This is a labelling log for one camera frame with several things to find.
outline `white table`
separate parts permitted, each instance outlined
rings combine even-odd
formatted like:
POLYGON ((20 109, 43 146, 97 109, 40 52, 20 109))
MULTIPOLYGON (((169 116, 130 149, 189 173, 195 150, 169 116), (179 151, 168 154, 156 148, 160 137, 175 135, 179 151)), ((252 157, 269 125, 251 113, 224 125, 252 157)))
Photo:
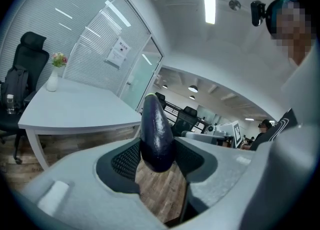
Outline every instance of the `white table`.
POLYGON ((40 165, 49 165, 38 135, 102 132, 140 125, 141 115, 111 91, 59 78, 55 92, 46 84, 36 93, 18 123, 25 129, 40 165))

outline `vase with flowers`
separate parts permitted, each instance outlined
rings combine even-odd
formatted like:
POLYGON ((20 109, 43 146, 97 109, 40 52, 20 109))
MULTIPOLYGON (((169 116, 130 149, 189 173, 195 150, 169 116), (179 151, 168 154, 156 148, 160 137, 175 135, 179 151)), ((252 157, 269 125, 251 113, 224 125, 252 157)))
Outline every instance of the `vase with flowers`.
POLYGON ((53 70, 52 73, 46 83, 46 89, 49 92, 55 92, 58 87, 58 71, 59 68, 64 67, 68 62, 67 57, 61 52, 54 53, 52 55, 52 65, 53 70))

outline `table top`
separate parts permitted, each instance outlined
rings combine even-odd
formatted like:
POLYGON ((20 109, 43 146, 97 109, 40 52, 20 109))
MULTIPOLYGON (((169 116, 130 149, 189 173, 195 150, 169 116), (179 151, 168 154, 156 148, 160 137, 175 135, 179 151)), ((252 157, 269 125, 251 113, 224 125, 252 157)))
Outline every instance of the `table top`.
POLYGON ((141 122, 141 115, 110 90, 63 78, 59 78, 55 92, 47 91, 46 85, 23 112, 18 123, 21 129, 94 132, 141 122))

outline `eggplant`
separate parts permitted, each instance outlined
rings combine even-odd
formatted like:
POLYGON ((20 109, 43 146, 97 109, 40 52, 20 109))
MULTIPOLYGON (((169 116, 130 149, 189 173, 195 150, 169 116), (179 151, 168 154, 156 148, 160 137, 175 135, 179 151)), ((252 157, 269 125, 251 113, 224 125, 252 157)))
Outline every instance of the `eggplant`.
POLYGON ((145 164, 154 172, 169 170, 176 157, 174 136, 158 97, 153 93, 144 99, 140 130, 140 150, 145 164))

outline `chair wheel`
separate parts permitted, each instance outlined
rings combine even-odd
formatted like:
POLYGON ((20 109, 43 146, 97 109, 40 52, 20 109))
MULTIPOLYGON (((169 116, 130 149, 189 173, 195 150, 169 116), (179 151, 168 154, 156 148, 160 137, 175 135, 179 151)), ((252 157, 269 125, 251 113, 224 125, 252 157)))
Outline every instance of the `chair wheel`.
POLYGON ((20 165, 22 163, 22 160, 20 158, 17 158, 15 159, 15 163, 20 165))

